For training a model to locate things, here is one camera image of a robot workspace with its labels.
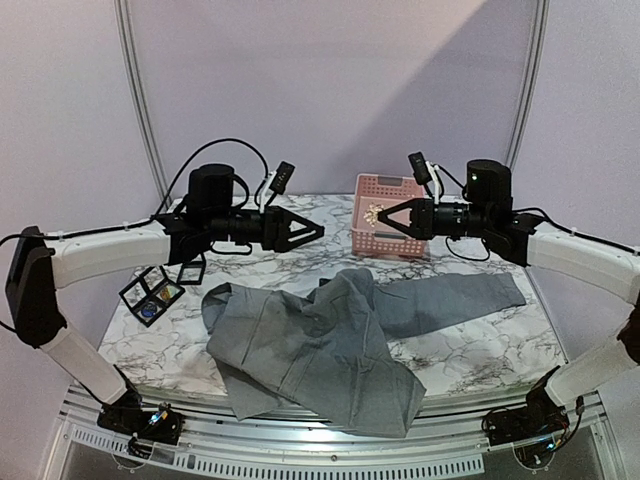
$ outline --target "gray fabric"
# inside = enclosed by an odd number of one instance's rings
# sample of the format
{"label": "gray fabric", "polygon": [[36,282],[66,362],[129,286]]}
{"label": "gray fabric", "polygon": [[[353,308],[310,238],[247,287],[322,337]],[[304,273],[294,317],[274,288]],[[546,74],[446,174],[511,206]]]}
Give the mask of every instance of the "gray fabric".
{"label": "gray fabric", "polygon": [[284,398],[351,433],[404,437],[425,390],[386,340],[524,303],[508,274],[376,286],[360,269],[343,270],[307,298],[224,284],[205,296],[202,313],[207,351],[222,366],[238,418]]}

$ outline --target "black cable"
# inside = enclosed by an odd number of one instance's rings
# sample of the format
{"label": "black cable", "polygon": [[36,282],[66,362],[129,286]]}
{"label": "black cable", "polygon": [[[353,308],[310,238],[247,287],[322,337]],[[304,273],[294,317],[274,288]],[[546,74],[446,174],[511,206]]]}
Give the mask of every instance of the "black cable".
{"label": "black cable", "polygon": [[458,185],[460,188],[464,188],[464,185],[462,185],[462,183],[460,183],[460,181],[459,181],[456,177],[454,177],[454,176],[449,172],[449,170],[447,170],[446,168],[444,168],[442,165],[438,165],[438,168],[439,168],[440,170],[442,170],[442,171],[445,173],[445,175],[446,175],[447,177],[449,177],[449,178],[453,181],[453,183],[455,183],[456,185]]}
{"label": "black cable", "polygon": [[233,180],[240,185],[240,187],[242,188],[242,190],[244,191],[244,200],[242,202],[240,202],[238,205],[232,205],[231,208],[233,210],[240,210],[242,207],[244,207],[248,202],[249,202],[249,186],[247,185],[247,182],[245,182],[239,175],[234,175],[233,176]]}
{"label": "black cable", "polygon": [[578,433],[578,429],[580,428],[580,422],[582,422],[582,414],[584,413],[584,410],[585,410],[584,397],[579,396],[576,399],[576,413],[578,414],[578,421],[576,422],[576,426],[573,427],[573,430],[571,430],[571,435],[569,435],[569,438],[567,438],[559,446],[557,446],[552,450],[554,453],[562,450],[562,448],[564,448],[564,446],[567,443],[569,443],[573,437],[575,437],[576,433]]}
{"label": "black cable", "polygon": [[171,184],[169,185],[169,188],[167,189],[167,193],[165,193],[162,201],[160,202],[160,206],[156,210],[155,215],[159,215],[160,212],[162,212],[162,208],[167,203],[167,200],[169,199],[169,195],[171,195],[171,190],[173,190],[173,187],[176,185],[176,182],[178,181],[178,179],[180,178],[182,173],[185,171],[185,169],[189,166],[191,161],[194,158],[196,158],[198,156],[198,154],[200,152],[202,152],[203,150],[206,150],[207,148],[212,147],[213,145],[217,145],[219,143],[225,143],[225,142],[239,143],[240,145],[244,145],[249,150],[251,150],[253,153],[255,153],[258,156],[258,158],[260,159],[260,161],[262,162],[262,165],[264,167],[264,177],[267,178],[269,176],[269,166],[267,165],[267,161],[265,160],[264,156],[258,151],[258,149],[256,147],[254,147],[253,145],[251,145],[250,143],[245,142],[244,140],[240,140],[239,138],[232,138],[232,137],[230,137],[230,138],[219,138],[217,140],[213,140],[211,142],[205,143],[200,148],[198,148],[182,164],[182,166],[180,167],[180,170],[178,170],[178,173],[176,173],[175,177],[173,177],[173,180],[171,181]]}
{"label": "black cable", "polygon": [[557,222],[554,222],[551,217],[545,212],[543,209],[539,207],[528,207],[528,208],[520,208],[518,210],[514,210],[513,213],[525,213],[525,212],[538,212],[540,215],[544,217],[544,219],[549,222],[551,225],[556,227],[558,230],[561,230],[565,233],[569,233],[571,235],[575,235],[578,238],[583,238],[585,240],[590,240],[592,242],[601,243],[602,245],[607,245],[609,247],[618,248],[628,253],[635,253],[635,250],[626,245],[622,245],[621,243],[612,242],[611,240],[605,240],[604,238],[594,237],[593,235],[587,235],[585,233],[574,232],[570,228],[567,228],[563,225],[560,225]]}
{"label": "black cable", "polygon": [[471,257],[465,257],[464,255],[458,255],[456,252],[451,250],[451,246],[449,245],[449,240],[451,240],[451,237],[445,237],[444,244],[447,246],[447,250],[449,250],[451,255],[453,255],[454,257],[458,257],[458,258],[460,258],[462,260],[468,260],[468,261],[471,261],[471,262],[486,262],[487,260],[489,260],[491,258],[491,252],[489,251],[489,249],[487,248],[487,246],[485,245],[483,240],[481,240],[482,246],[487,251],[487,256],[484,257],[484,258],[471,258]]}

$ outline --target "metal frame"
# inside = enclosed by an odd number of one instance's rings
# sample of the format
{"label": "metal frame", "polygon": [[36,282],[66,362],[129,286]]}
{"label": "metal frame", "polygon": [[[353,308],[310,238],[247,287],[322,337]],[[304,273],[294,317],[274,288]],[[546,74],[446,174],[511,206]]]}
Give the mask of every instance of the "metal frame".
{"label": "metal frame", "polygon": [[[138,67],[129,2],[127,0],[114,1],[116,21],[118,23],[118,31],[120,33],[120,43],[122,44],[122,55],[124,57],[124,64],[127,71],[127,77],[129,79],[129,87],[131,89],[131,98],[133,99],[133,106],[138,118],[142,142],[147,152],[147,160],[149,161],[149,167],[151,168],[151,175],[156,184],[158,196],[162,199],[168,189],[167,176],[160,159],[160,153],[158,151],[158,145],[153,133],[153,128],[151,127],[147,100],[144,94],[140,68]],[[169,208],[171,202],[172,199],[169,197],[165,207]]]}
{"label": "metal frame", "polygon": [[531,110],[533,92],[538,77],[540,59],[542,57],[542,45],[544,42],[544,32],[547,26],[547,16],[549,13],[549,0],[537,0],[535,21],[531,26],[531,36],[529,38],[529,48],[527,60],[524,68],[520,98],[518,101],[518,113],[511,132],[511,139],[507,151],[505,165],[511,170],[516,165],[518,152],[522,144],[527,118]]}
{"label": "metal frame", "polygon": [[[483,454],[512,448],[511,444],[491,447],[480,428],[490,409],[523,400],[521,395],[505,397],[506,402],[449,399],[434,406],[425,404],[405,439],[350,436],[330,429],[322,418],[301,408],[239,422],[228,407],[176,400],[172,407],[186,415],[181,441],[176,447],[156,444],[150,463],[229,479],[246,478],[249,469],[256,475],[271,472],[271,478],[276,478],[275,473],[280,477],[280,472],[291,479],[305,478],[305,474],[311,478],[314,472],[315,478],[326,473],[326,478],[334,480],[375,478],[374,472],[377,478],[389,472],[389,478],[398,480],[480,474]],[[165,399],[165,395],[145,395],[149,403]],[[591,429],[605,478],[625,479],[599,395],[587,395],[585,406],[582,428]],[[128,438],[98,428],[99,410],[100,405],[82,387],[70,387],[42,478],[61,478],[72,442],[127,458],[123,452]],[[570,417],[575,424],[575,412]]]}

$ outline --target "white wall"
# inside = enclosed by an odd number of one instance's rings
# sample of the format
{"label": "white wall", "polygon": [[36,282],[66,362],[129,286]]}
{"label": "white wall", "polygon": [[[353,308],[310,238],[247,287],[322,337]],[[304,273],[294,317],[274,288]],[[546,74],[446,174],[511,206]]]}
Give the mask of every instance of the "white wall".
{"label": "white wall", "polygon": [[[294,163],[289,193],[352,193],[365,171],[409,175],[416,150],[460,175],[471,158],[506,157],[535,0],[131,4],[170,176],[223,136],[274,167]],[[242,147],[205,159],[233,163],[252,187],[260,178]]]}
{"label": "white wall", "polygon": [[[640,244],[640,3],[551,2],[531,116],[515,169],[519,206]],[[534,277],[570,358],[615,332],[630,307],[559,274]],[[640,478],[640,371],[601,389],[628,469]]]}
{"label": "white wall", "polygon": [[[0,236],[33,224],[72,230],[136,220],[157,201],[113,2],[3,1]],[[2,279],[14,245],[0,251]],[[61,292],[65,312],[94,344],[127,277]],[[10,323],[2,298],[0,318]],[[0,478],[37,477],[69,381],[44,354],[0,330]]]}

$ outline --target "gray sleeve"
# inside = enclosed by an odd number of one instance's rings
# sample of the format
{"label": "gray sleeve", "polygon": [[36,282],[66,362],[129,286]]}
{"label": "gray sleeve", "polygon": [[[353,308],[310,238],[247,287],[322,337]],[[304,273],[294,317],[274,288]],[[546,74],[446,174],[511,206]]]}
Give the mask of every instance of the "gray sleeve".
{"label": "gray sleeve", "polygon": [[377,287],[374,302],[388,339],[424,335],[526,304],[509,273],[396,282]]}

